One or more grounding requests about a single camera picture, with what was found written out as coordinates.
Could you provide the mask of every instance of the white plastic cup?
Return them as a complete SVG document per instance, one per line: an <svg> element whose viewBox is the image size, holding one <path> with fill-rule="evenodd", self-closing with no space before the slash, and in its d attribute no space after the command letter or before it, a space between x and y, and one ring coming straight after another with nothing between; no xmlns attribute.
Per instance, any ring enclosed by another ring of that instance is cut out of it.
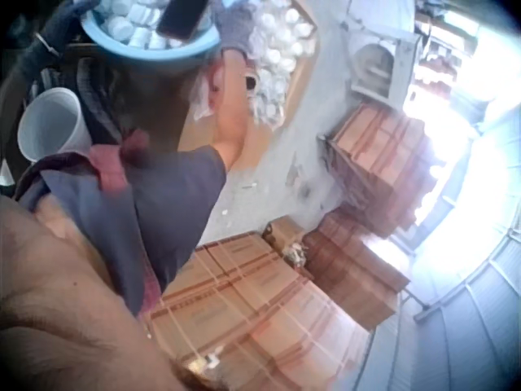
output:
<svg viewBox="0 0 521 391"><path fill-rule="evenodd" d="M34 99L20 120L18 145L33 163L60 152L88 152L92 139L76 94L59 87Z"/></svg>

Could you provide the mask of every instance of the person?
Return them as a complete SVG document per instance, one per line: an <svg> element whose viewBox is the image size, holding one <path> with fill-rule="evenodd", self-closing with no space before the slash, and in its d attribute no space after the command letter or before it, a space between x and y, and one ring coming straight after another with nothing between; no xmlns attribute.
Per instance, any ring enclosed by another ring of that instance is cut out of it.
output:
<svg viewBox="0 0 521 391"><path fill-rule="evenodd" d="M20 88L0 91L4 138L14 102L98 4L63 3L22 56L6 81ZM224 64L212 145L155 156L137 134L86 155L49 156L24 175L14 200L0 198L0 364L20 386L216 388L166 358L137 320L188 261L244 145L252 10L212 7Z"/></svg>

